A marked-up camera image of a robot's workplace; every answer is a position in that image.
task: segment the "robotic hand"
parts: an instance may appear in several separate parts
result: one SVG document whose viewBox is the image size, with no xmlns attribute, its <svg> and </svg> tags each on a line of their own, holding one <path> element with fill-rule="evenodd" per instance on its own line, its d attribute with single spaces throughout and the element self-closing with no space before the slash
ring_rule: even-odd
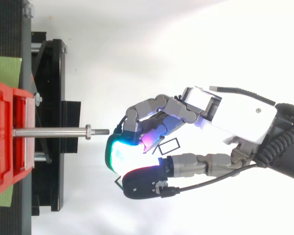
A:
<svg viewBox="0 0 294 235">
<path fill-rule="evenodd" d="M 186 153 L 118 172 L 126 152 L 116 146 L 135 149 L 130 153 L 134 161 L 140 157 L 137 155 L 147 153 L 185 123 L 199 128 L 212 125 L 229 134 L 223 140 L 226 144 L 238 145 L 231 156 Z M 183 95 L 175 98 L 161 94 L 127 109 L 108 139 L 105 159 L 107 166 L 123 177 L 123 192 L 132 199 L 173 196 L 253 167 L 270 167 L 294 178 L 294 106 L 275 104 L 239 88 L 186 88 Z M 168 177 L 195 174 L 216 178 L 185 188 L 167 184 Z"/>
</svg>

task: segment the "red plastic bin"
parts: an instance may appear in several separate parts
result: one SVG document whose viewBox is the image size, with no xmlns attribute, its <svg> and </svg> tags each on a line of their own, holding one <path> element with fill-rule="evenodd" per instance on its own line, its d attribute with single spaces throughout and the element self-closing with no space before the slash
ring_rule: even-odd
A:
<svg viewBox="0 0 294 235">
<path fill-rule="evenodd" d="M 34 138 L 13 138 L 13 127 L 35 127 L 33 94 L 0 83 L 0 193 L 34 167 Z"/>
<path fill-rule="evenodd" d="M 13 184 L 13 89 L 0 83 L 0 193 Z"/>
</svg>

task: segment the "black metal bracket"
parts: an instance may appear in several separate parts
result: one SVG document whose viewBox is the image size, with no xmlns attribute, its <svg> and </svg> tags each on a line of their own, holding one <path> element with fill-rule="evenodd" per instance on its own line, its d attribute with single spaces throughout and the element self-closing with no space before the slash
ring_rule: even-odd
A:
<svg viewBox="0 0 294 235">
<path fill-rule="evenodd" d="M 36 107 L 36 126 L 78 127 L 80 102 L 64 100 L 65 54 L 62 40 L 46 41 L 46 34 L 32 32 L 32 41 L 41 43 L 32 53 L 32 73 L 36 92 L 43 102 Z M 36 152 L 49 155 L 50 161 L 35 162 L 32 171 L 32 215 L 40 206 L 51 206 L 57 212 L 63 207 L 64 153 L 76 153 L 78 138 L 39 139 Z"/>
</svg>

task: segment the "green surface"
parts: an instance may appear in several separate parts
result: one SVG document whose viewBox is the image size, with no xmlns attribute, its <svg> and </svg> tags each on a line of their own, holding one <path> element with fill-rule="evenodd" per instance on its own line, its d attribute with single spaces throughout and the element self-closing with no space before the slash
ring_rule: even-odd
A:
<svg viewBox="0 0 294 235">
<path fill-rule="evenodd" d="M 21 58 L 0 57 L 0 82 L 10 87 L 18 87 L 21 72 Z M 0 207 L 10 207 L 13 185 L 0 194 Z"/>
<path fill-rule="evenodd" d="M 10 207 L 12 201 L 13 185 L 10 185 L 0 194 L 0 207 Z"/>
<path fill-rule="evenodd" d="M 21 58 L 0 57 L 0 82 L 18 87 L 21 72 Z"/>
</svg>

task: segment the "white background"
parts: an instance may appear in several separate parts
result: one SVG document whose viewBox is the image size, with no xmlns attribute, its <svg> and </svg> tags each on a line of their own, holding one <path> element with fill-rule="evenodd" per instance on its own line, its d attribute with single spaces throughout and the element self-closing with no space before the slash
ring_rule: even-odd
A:
<svg viewBox="0 0 294 235">
<path fill-rule="evenodd" d="M 113 131 L 129 106 L 187 86 L 240 87 L 294 104 L 294 0 L 32 3 L 32 31 L 68 45 L 65 97 L 82 101 L 80 126 Z M 176 154 L 233 147 L 191 125 L 175 136 Z M 34 235 L 294 235 L 293 179 L 252 169 L 172 198 L 134 201 L 105 166 L 106 140 L 81 138 L 78 154 L 66 155 L 64 207 L 41 208 Z"/>
</svg>

